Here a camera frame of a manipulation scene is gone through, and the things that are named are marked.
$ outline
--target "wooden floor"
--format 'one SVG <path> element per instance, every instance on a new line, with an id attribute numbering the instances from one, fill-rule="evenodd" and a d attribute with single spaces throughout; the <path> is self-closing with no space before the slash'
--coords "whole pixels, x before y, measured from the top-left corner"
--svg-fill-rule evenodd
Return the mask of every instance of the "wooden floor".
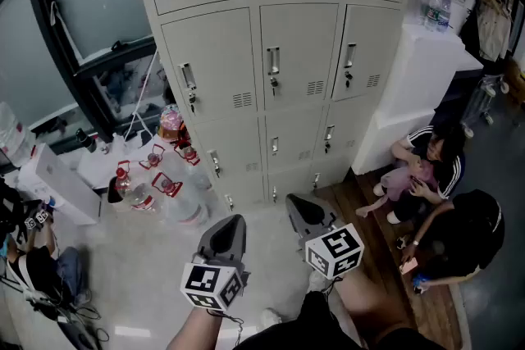
<path id="1" fill-rule="evenodd" d="M 395 247 L 399 236 L 413 231 L 410 222 L 393 226 L 386 220 L 388 203 L 366 219 L 355 210 L 372 204 L 377 173 L 352 178 L 343 184 L 319 189 L 316 195 L 327 200 L 347 223 L 352 223 L 365 244 L 362 267 L 404 309 L 411 326 L 447 349 L 462 347 L 458 317 L 448 286 L 432 287 L 423 295 L 413 293 L 410 275 L 399 272 L 401 252 Z"/>

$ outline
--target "concrete floor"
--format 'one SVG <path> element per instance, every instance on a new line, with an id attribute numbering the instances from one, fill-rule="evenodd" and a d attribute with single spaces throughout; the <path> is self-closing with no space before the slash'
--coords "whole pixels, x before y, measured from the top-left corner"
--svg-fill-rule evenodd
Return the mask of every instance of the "concrete floor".
<path id="1" fill-rule="evenodd" d="M 454 193 L 482 189 L 498 200 L 505 220 L 504 245 L 492 263 L 461 292 L 474 350 L 512 350 L 525 337 L 525 122 L 512 124 L 513 114 L 502 96 L 491 114 L 495 123 L 472 125 L 463 180 Z M 525 121 L 525 115 L 519 115 Z"/>

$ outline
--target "black shirt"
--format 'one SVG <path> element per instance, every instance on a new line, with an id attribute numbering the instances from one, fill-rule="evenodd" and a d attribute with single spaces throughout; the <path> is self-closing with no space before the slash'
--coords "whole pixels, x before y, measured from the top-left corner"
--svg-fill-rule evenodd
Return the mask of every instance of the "black shirt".
<path id="1" fill-rule="evenodd" d="M 48 247 L 34 248 L 27 254 L 21 252 L 16 261 L 10 263 L 16 275 L 25 281 L 18 266 L 22 255 L 26 255 L 27 271 L 36 290 L 46 293 L 50 298 L 60 298 L 61 291 L 68 292 L 67 287 L 62 287 L 62 279 L 55 271 L 56 262 L 49 255 Z"/>
<path id="2" fill-rule="evenodd" d="M 434 126 L 427 125 L 407 136 L 407 141 L 413 148 L 413 154 L 420 156 L 422 159 L 428 160 L 427 149 L 433 131 Z M 436 178 L 437 181 L 437 193 L 443 200 L 446 200 L 449 198 L 458 182 L 463 178 L 465 157 L 461 153 L 452 162 L 444 163 L 440 161 L 431 161 L 431 164 L 434 166 L 434 178 Z"/>

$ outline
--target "locker vent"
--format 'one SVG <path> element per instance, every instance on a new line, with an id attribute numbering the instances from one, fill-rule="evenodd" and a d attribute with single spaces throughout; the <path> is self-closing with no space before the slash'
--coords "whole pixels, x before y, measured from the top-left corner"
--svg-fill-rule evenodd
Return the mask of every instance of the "locker vent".
<path id="1" fill-rule="evenodd" d="M 233 106 L 235 108 L 249 107 L 252 105 L 252 94 L 250 92 L 237 93 L 233 96 Z"/>
<path id="2" fill-rule="evenodd" d="M 246 172 L 251 172 L 252 170 L 258 170 L 259 164 L 257 162 L 249 163 L 246 165 Z"/>
<path id="3" fill-rule="evenodd" d="M 301 152 L 299 154 L 299 160 L 302 161 L 303 159 L 309 159 L 310 158 L 310 151 L 305 150 L 304 152 Z"/>
<path id="4" fill-rule="evenodd" d="M 368 77 L 367 88 L 374 88 L 379 84 L 379 77 L 381 75 L 373 75 Z"/>
<path id="5" fill-rule="evenodd" d="M 308 87 L 306 88 L 306 94 L 307 95 L 317 95 L 318 93 L 322 93 L 322 89 L 324 88 L 325 83 L 322 80 L 319 80 L 318 82 L 308 82 Z"/>

